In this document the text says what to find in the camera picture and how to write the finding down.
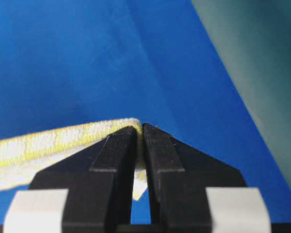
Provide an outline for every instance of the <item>blue background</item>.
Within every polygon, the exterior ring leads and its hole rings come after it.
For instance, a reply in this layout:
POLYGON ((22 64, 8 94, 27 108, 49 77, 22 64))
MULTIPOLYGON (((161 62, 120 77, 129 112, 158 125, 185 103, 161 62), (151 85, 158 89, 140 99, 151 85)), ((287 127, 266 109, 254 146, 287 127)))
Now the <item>blue background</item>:
MULTIPOLYGON (((0 0, 0 139, 123 117, 237 167, 271 221, 291 222, 291 191, 190 1, 0 0)), ((0 192, 0 224, 15 190, 0 192)), ((149 221, 146 201, 133 222, 149 221)))

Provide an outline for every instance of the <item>black plastic part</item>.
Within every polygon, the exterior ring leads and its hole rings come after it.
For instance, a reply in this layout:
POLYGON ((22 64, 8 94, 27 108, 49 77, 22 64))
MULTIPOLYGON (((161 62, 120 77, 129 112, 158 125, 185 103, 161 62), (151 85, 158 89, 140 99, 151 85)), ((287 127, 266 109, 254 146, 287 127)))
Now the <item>black plastic part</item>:
POLYGON ((123 128, 41 170, 29 189, 69 189, 63 233, 114 232, 130 223, 136 142, 136 130, 123 128))
MULTIPOLYGON (((29 189, 69 189, 63 233, 211 233, 205 188, 246 187, 241 173, 149 124, 143 139, 151 225, 129 224, 137 142, 132 127, 39 171, 29 189)), ((291 223, 272 224, 272 232, 291 233, 291 223)))
POLYGON ((169 233, 210 233, 205 188, 246 187, 241 173, 149 124, 143 132, 152 223, 169 233))

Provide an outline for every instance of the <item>yellow stitching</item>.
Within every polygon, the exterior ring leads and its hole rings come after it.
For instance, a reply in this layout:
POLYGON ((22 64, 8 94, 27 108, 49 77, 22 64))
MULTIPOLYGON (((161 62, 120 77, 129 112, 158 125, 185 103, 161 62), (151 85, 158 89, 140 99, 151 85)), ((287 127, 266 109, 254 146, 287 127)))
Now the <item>yellow stitching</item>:
POLYGON ((4 139, 0 141, 0 147, 4 149, 5 146, 8 145, 11 141, 18 141, 18 140, 24 140, 25 139, 25 152, 23 154, 20 154, 18 156, 7 158, 7 155, 4 155, 0 153, 0 167, 9 166, 13 164, 19 164, 24 161, 32 160, 35 158, 43 157, 46 155, 50 155, 53 153, 58 153, 73 147, 81 146, 90 144, 91 142, 98 141, 103 139, 105 136, 107 136, 110 133, 113 133, 121 128, 124 128, 126 126, 133 126, 138 133, 138 147, 140 148, 142 140, 142 127, 140 123, 133 123, 133 122, 126 122, 124 123, 123 120, 110 120, 110 121, 101 121, 101 122, 93 122, 93 123, 86 123, 82 125, 76 125, 76 126, 68 126, 64 128, 59 128, 55 130, 47 130, 39 133, 32 133, 24 136, 18 136, 11 139, 4 139), (88 134, 88 129, 91 126, 96 126, 97 124, 102 123, 110 123, 111 127, 109 129, 105 129, 102 131, 98 131, 95 134, 88 134), (68 143, 62 143, 61 142, 61 136, 63 132, 67 132, 69 130, 80 130, 81 137, 77 138, 75 140, 72 140, 68 143), (47 136, 52 133, 55 133, 55 138, 53 139, 53 144, 50 145, 48 148, 43 148, 41 150, 36 149, 34 147, 34 140, 39 136, 47 136))

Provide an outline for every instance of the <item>microfiber cloth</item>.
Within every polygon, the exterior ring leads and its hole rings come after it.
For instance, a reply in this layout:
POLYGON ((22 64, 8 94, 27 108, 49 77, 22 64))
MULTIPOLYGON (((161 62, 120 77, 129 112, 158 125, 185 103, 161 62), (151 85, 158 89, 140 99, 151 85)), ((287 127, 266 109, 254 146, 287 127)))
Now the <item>microfiber cloth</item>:
POLYGON ((142 161, 142 126, 134 118, 107 120, 0 140, 0 191, 28 184, 36 172, 100 141, 126 126, 137 131, 137 167, 133 199, 138 200, 147 188, 142 161))

